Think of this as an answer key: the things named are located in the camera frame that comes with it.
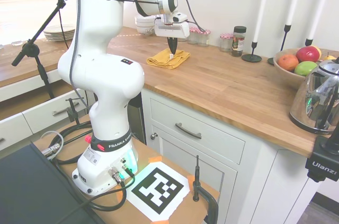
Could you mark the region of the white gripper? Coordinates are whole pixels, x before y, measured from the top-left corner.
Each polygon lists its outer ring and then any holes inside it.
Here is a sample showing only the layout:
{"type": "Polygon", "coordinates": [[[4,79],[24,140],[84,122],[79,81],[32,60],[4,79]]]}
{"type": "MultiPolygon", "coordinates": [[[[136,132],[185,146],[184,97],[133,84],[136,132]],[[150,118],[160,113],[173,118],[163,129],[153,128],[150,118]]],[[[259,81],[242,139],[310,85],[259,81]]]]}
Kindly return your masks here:
{"type": "Polygon", "coordinates": [[[166,25],[162,21],[156,21],[154,29],[158,37],[167,38],[168,47],[172,54],[176,54],[177,38],[187,38],[190,35],[190,28],[187,22],[166,25]]]}

